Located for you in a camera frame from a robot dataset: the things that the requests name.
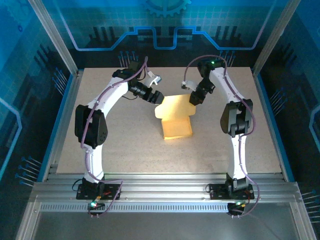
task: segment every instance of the beige work surface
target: beige work surface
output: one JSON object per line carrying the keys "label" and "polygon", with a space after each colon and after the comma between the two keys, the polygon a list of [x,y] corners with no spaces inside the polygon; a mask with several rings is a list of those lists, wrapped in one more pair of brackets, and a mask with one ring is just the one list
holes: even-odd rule
{"label": "beige work surface", "polygon": [[[85,153],[75,136],[75,109],[86,105],[108,84],[117,68],[86,68],[80,83],[71,120],[64,141],[57,173],[84,173]],[[181,89],[184,67],[155,67],[150,70],[162,81],[153,90],[165,96],[188,94]],[[267,126],[257,89],[249,67],[231,67],[228,73],[239,92],[253,101],[257,126],[247,137],[245,153],[249,173],[279,173],[279,160]],[[197,83],[197,68],[188,70],[187,79]],[[230,136],[220,127],[226,103],[215,89],[190,116],[193,136],[163,139],[161,119],[155,117],[155,105],[137,98],[121,98],[106,118],[108,137],[102,148],[105,173],[225,173],[233,157]]]}

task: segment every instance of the robotic arm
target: robotic arm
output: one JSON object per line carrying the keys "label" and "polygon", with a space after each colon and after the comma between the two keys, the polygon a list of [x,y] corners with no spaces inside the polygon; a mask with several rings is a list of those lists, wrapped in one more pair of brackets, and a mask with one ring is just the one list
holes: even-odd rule
{"label": "robotic arm", "polygon": [[223,61],[205,59],[198,63],[197,68],[203,77],[202,81],[198,85],[191,81],[183,81],[181,87],[192,90],[189,102],[195,106],[202,104],[207,93],[212,94],[215,87],[222,93],[226,105],[220,119],[220,126],[225,134],[230,135],[233,147],[233,158],[230,158],[225,185],[229,197],[234,198],[235,193],[246,191],[250,185],[245,175],[247,174],[245,162],[246,136],[242,136],[240,141],[240,135],[248,132],[252,116],[244,104],[235,97],[231,88],[235,91],[236,95],[245,101],[251,110],[253,108],[253,102],[250,99],[245,99],[244,96],[238,92],[226,73],[225,76],[230,85],[228,86],[224,78],[225,68]]}
{"label": "robotic arm", "polygon": [[[140,68],[141,64],[135,61],[131,61],[130,65],[126,69],[117,70],[113,73],[109,84],[105,89],[113,86],[115,83],[121,82],[125,79],[133,76]],[[158,84],[161,81],[160,76],[153,75],[152,72],[148,72],[149,78],[141,83],[138,80],[137,75],[135,78],[122,82],[109,89],[98,101],[97,106],[93,112],[92,118],[85,135],[84,146],[89,154],[88,170],[98,180],[104,179],[104,171],[102,168],[102,147],[103,143],[108,136],[108,128],[106,124],[106,117],[110,109],[116,104],[116,102],[127,92],[132,92],[134,96],[138,96],[143,100],[152,104],[161,104],[164,96],[161,92],[155,91],[152,93],[152,84]],[[75,110],[75,128],[74,133],[78,137],[78,141],[81,142],[85,131],[85,125],[87,118],[94,105],[97,103],[100,94],[86,106],[78,105]],[[104,183],[92,178],[86,171],[84,178],[82,179],[82,186],[84,192],[89,196],[88,199],[95,199],[98,196],[102,196],[104,191]]]}

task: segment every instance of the yellow cloth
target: yellow cloth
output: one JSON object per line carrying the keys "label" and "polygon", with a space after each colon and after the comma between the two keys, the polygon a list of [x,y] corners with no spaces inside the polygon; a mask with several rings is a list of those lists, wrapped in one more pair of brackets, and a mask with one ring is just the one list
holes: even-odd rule
{"label": "yellow cloth", "polygon": [[196,106],[189,103],[190,94],[165,96],[154,110],[155,117],[161,120],[165,140],[192,136],[191,115]]}

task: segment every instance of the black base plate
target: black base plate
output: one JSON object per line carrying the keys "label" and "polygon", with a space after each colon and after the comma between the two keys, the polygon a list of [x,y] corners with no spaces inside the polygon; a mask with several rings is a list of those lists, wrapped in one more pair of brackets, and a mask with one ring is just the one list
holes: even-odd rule
{"label": "black base plate", "polygon": [[255,199],[255,194],[251,184],[247,188],[234,191],[231,195],[225,184],[208,184],[206,192],[210,194],[211,200],[247,200]]}
{"label": "black base plate", "polygon": [[[119,187],[120,187],[120,184],[105,184],[103,192],[106,195],[102,196],[100,200],[112,200],[112,199],[114,199]],[[75,198],[77,200],[94,200],[96,198],[96,196],[87,194],[84,191],[83,185],[79,184]],[[120,198],[120,192],[119,192],[118,196],[115,198],[115,200],[119,200],[119,198]]]}

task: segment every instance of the blue light strip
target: blue light strip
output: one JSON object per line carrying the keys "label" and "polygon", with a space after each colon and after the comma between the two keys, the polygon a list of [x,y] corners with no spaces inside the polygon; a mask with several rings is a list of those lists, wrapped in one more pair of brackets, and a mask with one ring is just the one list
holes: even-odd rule
{"label": "blue light strip", "polygon": [[315,121],[315,115],[317,112],[320,111],[320,105],[316,106],[312,111],[311,111],[311,115],[310,115],[310,121],[309,121],[309,129],[310,129],[310,132],[312,134],[312,137],[314,139],[314,142],[316,144],[316,147],[318,148],[318,151],[320,152],[320,142],[319,142],[319,139],[317,137],[317,134],[314,130],[314,127],[313,127],[313,124],[314,124],[314,121]]}
{"label": "blue light strip", "polygon": [[4,159],[4,162],[2,164],[2,167],[0,169],[0,181],[5,173],[5,170],[7,168],[7,165],[8,165],[8,162],[10,160],[10,157],[14,151],[14,148],[16,146],[16,143],[18,141],[18,138],[19,138],[19,135],[21,133],[21,130],[22,130],[22,123],[21,123],[21,118],[20,118],[20,114],[19,112],[13,107],[11,106],[10,104],[8,104],[5,100],[3,100],[1,97],[0,97],[0,103],[2,103],[10,112],[12,112],[15,117],[16,117],[16,121],[18,122],[18,129],[14,135],[14,138],[13,138],[13,141],[11,143],[11,146],[9,148],[9,151],[8,153],[6,154],[5,156],[5,159]]}
{"label": "blue light strip", "polygon": [[42,178],[45,175],[47,164],[48,164],[48,161],[49,161],[49,156],[50,156],[50,153],[51,153],[51,150],[52,150],[52,146],[54,144],[54,141],[55,141],[55,138],[56,138],[56,135],[57,135],[58,126],[59,126],[59,123],[60,123],[60,120],[61,120],[62,112],[64,111],[64,107],[65,107],[65,104],[66,104],[66,101],[67,101],[67,97],[68,97],[68,93],[69,93],[69,90],[70,90],[70,87],[71,87],[71,84],[72,84],[72,80],[73,80],[73,75],[70,74],[68,83],[67,83],[65,91],[64,91],[63,98],[61,100],[60,108],[59,108],[58,114],[57,114],[55,122],[54,122],[54,126],[53,126],[53,129],[52,129],[52,133],[51,133],[51,137],[50,137],[50,140],[49,140],[49,143],[48,143],[48,147],[46,148],[46,151],[45,151],[45,154],[44,154],[44,157],[43,157],[43,161],[42,161],[42,165],[41,165],[41,168],[40,168],[40,171],[39,171],[39,175],[38,175],[38,178],[36,180],[37,182],[42,182]]}
{"label": "blue light strip", "polygon": [[283,161],[283,165],[284,165],[284,168],[283,171],[286,172],[287,174],[287,177],[288,177],[288,181],[289,182],[294,182],[295,181],[295,178],[294,178],[294,175],[292,173],[292,170],[291,170],[291,167],[290,167],[290,164],[289,164],[289,160],[288,160],[288,156],[286,154],[286,150],[285,150],[285,146],[282,142],[282,139],[281,139],[281,136],[280,136],[280,132],[279,132],[279,129],[278,129],[278,126],[277,126],[277,122],[276,122],[276,119],[275,119],[275,116],[272,112],[272,108],[271,108],[271,104],[270,104],[270,101],[269,101],[269,98],[268,98],[268,95],[267,95],[267,91],[265,89],[265,85],[262,81],[262,78],[260,76],[260,74],[257,76],[257,79],[258,79],[258,82],[259,82],[259,85],[260,85],[260,88],[261,88],[261,93],[262,93],[262,97],[265,101],[265,105],[266,105],[266,114],[268,114],[269,118],[270,118],[270,121],[271,121],[271,128],[274,130],[274,134],[275,134],[275,138],[276,138],[276,142],[277,142],[277,145],[279,147],[279,150],[280,150],[280,154],[281,154],[281,157],[282,157],[282,161]]}
{"label": "blue light strip", "polygon": [[124,39],[126,36],[131,36],[131,35],[139,35],[138,30],[151,30],[152,31],[152,35],[153,35],[153,47],[156,50],[174,50],[177,47],[177,41],[178,41],[178,30],[192,30],[192,34],[193,35],[203,35],[205,36],[205,38],[217,49],[217,50],[235,50],[235,51],[250,51],[253,50],[256,46],[257,43],[266,27],[266,24],[270,18],[270,15],[272,13],[272,11],[275,8],[275,5],[277,3],[277,0],[273,1],[272,6],[269,9],[268,14],[266,15],[266,18],[261,26],[261,29],[253,43],[252,47],[222,47],[222,46],[218,46],[218,44],[209,36],[209,34],[206,31],[197,31],[197,26],[194,25],[186,25],[186,26],[176,26],[174,28],[173,31],[173,46],[158,46],[157,43],[157,34],[156,34],[156,29],[153,26],[135,26],[133,27],[133,31],[128,31],[123,33],[120,38],[111,46],[111,47],[103,47],[103,48],[79,48],[70,29],[69,26],[62,14],[62,12],[60,11],[60,8],[58,6],[58,4],[56,3],[56,1],[54,1],[55,7],[60,15],[60,18],[63,22],[63,25],[72,41],[72,44],[74,46],[74,48],[80,52],[90,52],[90,51],[113,51]]}

